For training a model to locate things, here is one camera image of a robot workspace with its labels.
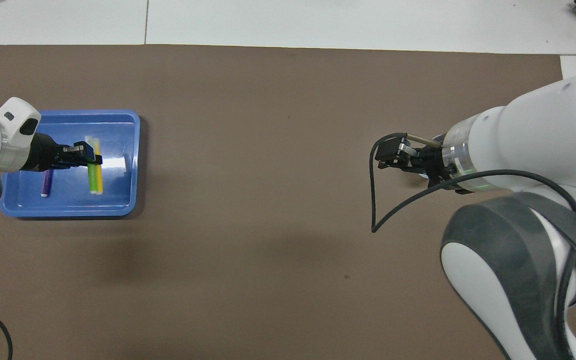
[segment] purple marker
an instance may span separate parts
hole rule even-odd
[[[41,197],[48,198],[50,196],[50,189],[53,186],[53,169],[48,169],[43,172],[43,182],[41,183]]]

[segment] brown table surface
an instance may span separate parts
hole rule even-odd
[[[503,193],[436,193],[371,234],[368,153],[561,76],[555,55],[0,46],[0,105],[142,119],[128,219],[0,213],[14,358],[502,359],[439,243],[456,209]],[[379,214],[424,187],[378,171]]]

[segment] green marker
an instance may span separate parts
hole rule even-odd
[[[92,146],[92,144],[93,144],[92,136],[85,136],[84,141],[90,146]],[[98,191],[97,191],[97,172],[95,170],[94,164],[88,164],[87,170],[88,170],[88,189],[90,190],[90,194],[96,194],[96,193],[98,193]]]

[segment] blue plastic tray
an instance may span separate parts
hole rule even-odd
[[[40,111],[37,132],[57,144],[100,139],[103,194],[89,191],[86,166],[55,170],[50,196],[41,197],[43,172],[2,176],[0,209],[10,217],[121,217],[137,202],[139,116],[131,110]]]

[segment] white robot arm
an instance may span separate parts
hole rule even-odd
[[[40,120],[39,111],[17,97],[10,98],[0,107],[0,172],[101,164],[101,156],[94,155],[91,146],[84,141],[73,146],[58,145],[50,136],[36,133]]]
[[[410,141],[426,146],[413,148]],[[576,304],[576,77],[477,114],[432,140],[405,133],[380,139],[370,155],[373,201],[375,150],[380,169],[427,175],[432,188],[424,194],[515,192],[459,209],[444,232],[441,265],[506,358],[576,359],[576,338],[565,321],[565,310]],[[373,212],[373,231],[417,198],[379,223]]]

